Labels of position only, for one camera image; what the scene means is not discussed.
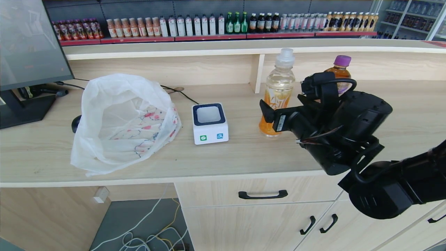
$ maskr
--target purple bottle cap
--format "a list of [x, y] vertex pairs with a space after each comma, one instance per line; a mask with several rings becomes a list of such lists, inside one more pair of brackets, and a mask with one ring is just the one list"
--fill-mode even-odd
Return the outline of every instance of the purple bottle cap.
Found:
[[338, 55], [334, 60], [334, 64], [347, 67], [350, 65], [350, 61], [351, 57], [345, 55]]

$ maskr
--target white plastic bag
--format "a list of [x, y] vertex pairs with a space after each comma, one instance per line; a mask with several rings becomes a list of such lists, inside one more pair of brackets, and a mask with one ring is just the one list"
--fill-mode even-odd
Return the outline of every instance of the white plastic bag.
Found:
[[127, 74], [93, 79], [82, 95], [71, 164], [88, 170], [87, 176], [111, 173], [149, 158], [180, 128], [159, 83]]

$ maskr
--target monitor stand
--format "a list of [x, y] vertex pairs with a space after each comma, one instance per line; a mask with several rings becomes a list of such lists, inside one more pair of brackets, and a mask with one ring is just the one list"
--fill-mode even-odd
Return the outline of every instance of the monitor stand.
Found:
[[20, 101], [12, 90], [0, 92], [0, 129], [40, 121], [56, 100], [55, 95]]

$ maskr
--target green bottle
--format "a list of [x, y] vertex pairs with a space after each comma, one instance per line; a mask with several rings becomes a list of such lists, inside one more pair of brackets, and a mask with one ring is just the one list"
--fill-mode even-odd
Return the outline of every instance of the green bottle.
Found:
[[232, 23], [232, 13], [227, 13], [227, 19], [226, 19], [226, 33], [231, 34], [234, 32], [234, 25]]
[[236, 12], [235, 13], [235, 19], [234, 19], [234, 33], [238, 34], [240, 33], [240, 28], [241, 28], [241, 24], [240, 24], [240, 13]]
[[242, 33], [248, 33], [248, 21], [246, 20], [246, 12], [243, 12]]

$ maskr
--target barcode label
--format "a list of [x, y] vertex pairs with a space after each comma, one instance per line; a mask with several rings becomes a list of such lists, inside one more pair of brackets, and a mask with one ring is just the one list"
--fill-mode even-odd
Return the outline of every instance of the barcode label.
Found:
[[283, 123], [285, 122], [286, 115], [280, 116], [279, 125], [277, 126], [277, 131], [282, 131]]

